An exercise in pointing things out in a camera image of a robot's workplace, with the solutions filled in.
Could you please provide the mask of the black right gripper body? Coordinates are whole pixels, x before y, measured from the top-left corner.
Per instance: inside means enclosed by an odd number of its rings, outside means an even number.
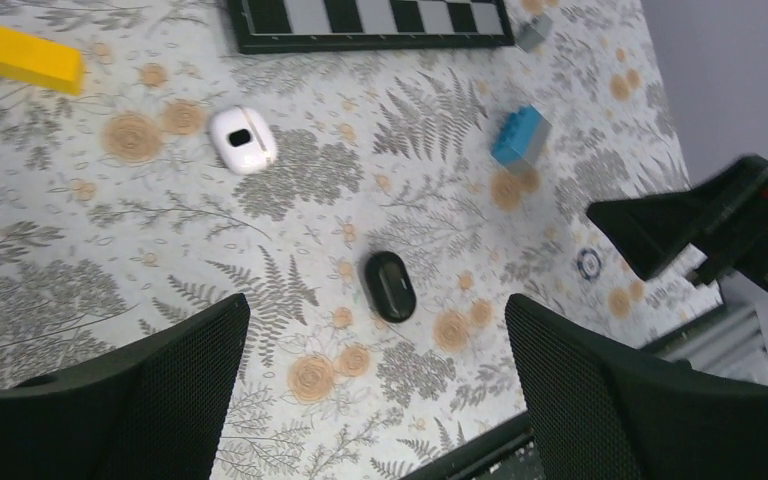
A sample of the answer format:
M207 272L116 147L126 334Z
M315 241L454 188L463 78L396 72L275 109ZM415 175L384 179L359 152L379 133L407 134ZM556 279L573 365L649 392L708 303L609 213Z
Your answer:
M768 160L746 155L688 190L594 202L586 216L643 280L689 246L706 257L695 282L729 270L760 276L768 269Z

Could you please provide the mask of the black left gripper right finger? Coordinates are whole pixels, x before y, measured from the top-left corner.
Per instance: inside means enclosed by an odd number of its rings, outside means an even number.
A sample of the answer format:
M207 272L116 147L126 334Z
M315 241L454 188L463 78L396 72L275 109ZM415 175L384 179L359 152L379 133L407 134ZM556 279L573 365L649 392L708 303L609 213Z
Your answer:
M549 479L768 479L768 386L671 363L522 295L505 321Z

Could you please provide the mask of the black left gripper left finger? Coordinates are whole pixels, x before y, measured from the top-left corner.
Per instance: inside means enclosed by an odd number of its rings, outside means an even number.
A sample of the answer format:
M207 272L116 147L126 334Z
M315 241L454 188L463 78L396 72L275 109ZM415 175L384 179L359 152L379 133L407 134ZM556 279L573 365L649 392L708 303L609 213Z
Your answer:
M0 479L206 479L250 308L231 295L156 334L0 389Z

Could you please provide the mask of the black oval earbud case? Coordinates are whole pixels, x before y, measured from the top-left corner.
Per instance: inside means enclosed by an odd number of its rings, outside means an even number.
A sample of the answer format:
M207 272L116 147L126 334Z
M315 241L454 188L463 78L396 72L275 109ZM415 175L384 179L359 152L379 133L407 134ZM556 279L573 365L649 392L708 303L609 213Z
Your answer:
M399 255L391 251L371 253L362 273L371 308L385 322L399 324L413 316L417 294Z

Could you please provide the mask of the white earbud charging case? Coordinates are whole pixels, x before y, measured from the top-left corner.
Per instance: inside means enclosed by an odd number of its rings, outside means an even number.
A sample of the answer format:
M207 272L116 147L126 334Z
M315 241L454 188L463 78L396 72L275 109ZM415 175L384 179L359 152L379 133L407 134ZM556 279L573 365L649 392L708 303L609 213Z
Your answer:
M237 175L249 175L272 165L278 146L269 124L256 110L234 106L215 114L208 132L218 157Z

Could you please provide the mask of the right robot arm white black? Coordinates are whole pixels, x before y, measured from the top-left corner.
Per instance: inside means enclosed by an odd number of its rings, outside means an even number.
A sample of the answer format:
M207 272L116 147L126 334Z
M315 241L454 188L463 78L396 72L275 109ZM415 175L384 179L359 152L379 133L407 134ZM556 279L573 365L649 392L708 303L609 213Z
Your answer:
M587 218L642 280L659 276L688 246L705 260L686 278L709 285L736 271L768 293L768 160L738 158L685 191L594 202Z

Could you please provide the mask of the blue grey block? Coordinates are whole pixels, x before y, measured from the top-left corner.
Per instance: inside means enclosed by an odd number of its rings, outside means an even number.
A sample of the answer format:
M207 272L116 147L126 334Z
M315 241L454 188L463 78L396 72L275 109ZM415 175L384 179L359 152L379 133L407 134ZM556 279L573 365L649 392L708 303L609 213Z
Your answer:
M513 174L532 168L546 145L551 124L534 106L510 113L491 149L491 155Z

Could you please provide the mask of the small grey cube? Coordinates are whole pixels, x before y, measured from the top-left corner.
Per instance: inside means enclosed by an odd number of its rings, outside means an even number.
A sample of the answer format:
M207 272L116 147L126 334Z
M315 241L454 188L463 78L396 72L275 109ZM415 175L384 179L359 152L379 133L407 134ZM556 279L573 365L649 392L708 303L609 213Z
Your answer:
M550 36L553 20L547 13L535 16L519 29L515 45L524 52L534 51Z

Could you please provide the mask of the floral patterned table mat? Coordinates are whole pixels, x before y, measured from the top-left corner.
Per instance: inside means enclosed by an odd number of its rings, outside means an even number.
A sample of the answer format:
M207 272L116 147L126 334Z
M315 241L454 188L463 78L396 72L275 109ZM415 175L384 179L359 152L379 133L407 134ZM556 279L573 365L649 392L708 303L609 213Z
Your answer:
M0 1L0 26L85 69L80 95L0 76L0 388L241 291L252 321L213 477L397 479L524 409L509 295L632 346L718 306L678 269L639 280L585 217L686 182L642 5L508 12L547 13L549 38L244 57L220 1ZM249 175L208 132L234 106L279 150ZM491 149L523 106L551 130L517 175ZM378 251L417 294L403 323L368 300Z

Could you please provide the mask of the black white checkerboard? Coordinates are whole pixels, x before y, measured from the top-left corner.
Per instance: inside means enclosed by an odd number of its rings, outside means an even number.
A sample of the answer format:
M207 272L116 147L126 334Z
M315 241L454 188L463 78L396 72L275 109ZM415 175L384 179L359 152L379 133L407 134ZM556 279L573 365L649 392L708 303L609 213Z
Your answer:
M236 0L227 12L249 55L514 44L502 1Z

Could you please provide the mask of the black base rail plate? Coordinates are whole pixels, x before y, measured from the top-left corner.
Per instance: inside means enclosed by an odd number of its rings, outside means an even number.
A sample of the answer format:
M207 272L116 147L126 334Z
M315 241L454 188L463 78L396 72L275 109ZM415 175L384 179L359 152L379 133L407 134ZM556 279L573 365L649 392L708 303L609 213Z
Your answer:
M649 342L642 350L672 363L720 377L768 385L768 353L753 305L719 306ZM406 479L543 479L528 413L451 447Z

